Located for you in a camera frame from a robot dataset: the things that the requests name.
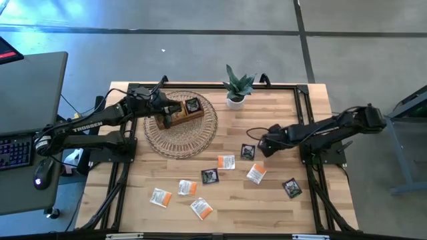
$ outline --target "white plant pot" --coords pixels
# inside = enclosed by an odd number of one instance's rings
[[[227,99],[227,106],[228,106],[230,109],[233,109],[233,110],[239,110],[239,109],[242,109],[242,108],[243,108],[244,103],[245,103],[245,100],[246,100],[246,96],[243,98],[243,100],[241,100],[241,101],[240,101],[240,102],[238,102],[238,103],[233,102],[231,99]]]

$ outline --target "black metal frame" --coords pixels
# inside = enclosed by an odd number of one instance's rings
[[[292,90],[294,92],[295,97],[295,104],[297,109],[297,117],[298,117],[298,123],[304,124],[304,116],[302,113],[302,104],[300,100],[300,96],[302,95],[304,97],[304,103],[306,105],[307,114],[308,114],[308,122],[313,123],[314,122],[314,116],[312,112],[312,106],[310,102],[310,93],[308,90],[307,85],[286,85],[286,84],[277,84],[272,85],[270,80],[268,79],[268,76],[263,74],[260,83],[265,83],[265,85],[262,84],[255,84],[254,89],[269,89],[269,90]],[[128,85],[128,90],[136,88],[136,87],[147,87],[152,88],[155,86],[156,83],[130,83]],[[221,83],[170,83],[170,84],[164,84],[164,89],[225,89],[225,87]],[[137,125],[137,119],[133,119],[131,123],[131,136],[135,136],[135,130]],[[322,165],[322,162],[316,163],[318,167],[318,178],[319,182],[317,182],[314,179],[314,173],[312,169],[311,164],[306,164],[306,171],[307,176],[309,179],[309,188],[310,188],[310,197],[312,202],[312,209],[313,209],[313,217],[314,217],[314,224],[316,228],[316,235],[327,235],[330,236],[331,239],[409,239],[409,238],[403,238],[403,237],[391,237],[391,236],[383,236],[383,235],[371,235],[371,234],[365,234],[360,231],[354,231],[350,226],[349,229],[344,229],[347,231],[336,231],[334,220],[337,221],[343,221],[345,224],[346,222],[344,219],[339,216],[337,216],[337,211],[332,205],[332,203],[329,200],[328,197],[328,188],[326,185],[326,178],[324,174],[324,168]],[[123,210],[123,201],[124,201],[124,195],[126,190],[126,183],[127,183],[127,176],[130,169],[130,163],[124,163],[123,171],[121,174],[121,177],[119,181],[116,183],[115,180],[117,178],[117,171],[118,171],[119,163],[113,163],[113,167],[111,169],[111,175],[109,179],[109,185],[107,189],[107,198],[110,201],[106,201],[103,203],[103,206],[101,206],[101,209],[103,209],[104,214],[102,215],[101,220],[101,227],[100,229],[106,230],[112,230],[115,233],[119,233],[119,226],[120,226],[120,220],[121,220],[121,214]],[[326,218],[327,218],[327,224],[328,229],[325,229],[322,225],[322,221],[320,218],[320,211],[318,206],[318,200],[317,200],[317,193],[319,193],[319,196],[321,200],[325,203],[325,206],[329,205],[330,207],[326,207]],[[119,197],[117,200],[117,208],[115,211],[115,217],[113,224],[111,228],[107,228],[108,225],[108,217],[109,217],[109,204],[114,199],[115,195],[119,193]],[[239,234],[239,233],[141,233],[143,235],[144,239],[150,239],[150,238],[170,238],[170,239],[179,239],[179,238],[193,238],[193,237],[209,237],[211,239],[241,239],[241,238],[247,238],[247,239],[292,239],[293,235],[284,233],[284,234]]]

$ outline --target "gray concrete floor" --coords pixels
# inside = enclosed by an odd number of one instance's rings
[[[427,1],[300,0],[300,5],[307,31],[427,32]],[[227,78],[226,64],[240,74],[267,73],[274,82],[308,82],[300,37],[290,32],[44,33],[46,28],[41,26],[96,28],[100,32],[297,31],[292,0],[10,0],[0,15],[0,29],[4,31],[0,35],[23,54],[67,51],[63,94],[80,111],[91,108],[95,96],[103,95],[111,81],[158,81],[162,75],[171,81],[223,81]],[[334,111],[373,103],[389,113],[397,102],[427,83],[426,37],[308,37],[307,42],[315,81],[327,85]],[[73,111],[61,102],[59,113],[70,116]],[[346,155],[360,229],[427,238],[427,191],[399,196],[389,192],[404,180],[388,133],[358,135],[352,140],[354,144]],[[57,204],[72,208],[80,194],[81,188],[60,187]],[[60,231],[69,221],[66,215],[57,221],[42,218],[41,214],[29,213],[2,216],[0,235]],[[32,222],[34,227],[22,232],[19,225],[9,224],[15,221]]]

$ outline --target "desk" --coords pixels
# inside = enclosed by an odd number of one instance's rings
[[[111,88],[126,91],[128,84],[113,82]],[[314,120],[330,117],[326,86],[309,84],[308,89]],[[226,105],[225,89],[190,91],[202,94],[214,106],[218,115],[216,137],[199,155],[184,160],[170,159],[152,150],[145,139],[143,119],[140,119],[136,131],[137,153],[127,181],[120,232],[314,233],[306,169],[300,163],[298,148],[278,151],[268,159],[257,150],[254,161],[237,160],[235,170],[219,171],[218,184],[201,184],[200,171],[217,167],[218,155],[234,154],[238,157],[242,143],[257,143],[246,136],[247,129],[270,127],[274,123],[281,126],[297,123],[294,93],[256,89],[247,97],[244,109],[232,111]],[[107,105],[118,102],[122,97],[123,94],[113,91]],[[102,127],[100,134],[113,130],[118,130],[118,127]],[[259,185],[246,178],[254,163],[263,165],[267,170]],[[352,227],[358,228],[346,176],[335,165],[325,165],[324,168],[332,203]],[[102,163],[89,173],[76,227],[87,223],[105,199],[110,171],[111,164]],[[282,183],[292,177],[303,191],[294,199],[290,199],[282,188]],[[177,194],[180,179],[197,181],[195,197]],[[172,193],[167,209],[149,202],[155,187]],[[214,209],[204,221],[200,221],[189,207],[197,197],[203,197]],[[112,206],[110,223],[115,203]],[[320,209],[322,223],[326,226],[321,203]]]
[[[42,53],[0,65],[1,136],[34,133],[56,121],[67,58],[66,52]],[[36,190],[34,172],[43,159],[34,155],[31,166],[0,171],[0,215],[54,205],[61,166],[54,165],[48,188]]]

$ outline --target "succulent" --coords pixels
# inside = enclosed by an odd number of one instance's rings
[[[232,68],[227,65],[227,73],[230,78],[230,83],[223,82],[228,90],[227,98],[233,102],[240,102],[244,99],[245,95],[251,95],[252,84],[254,84],[255,75],[246,77],[246,74],[239,80],[233,73]]]

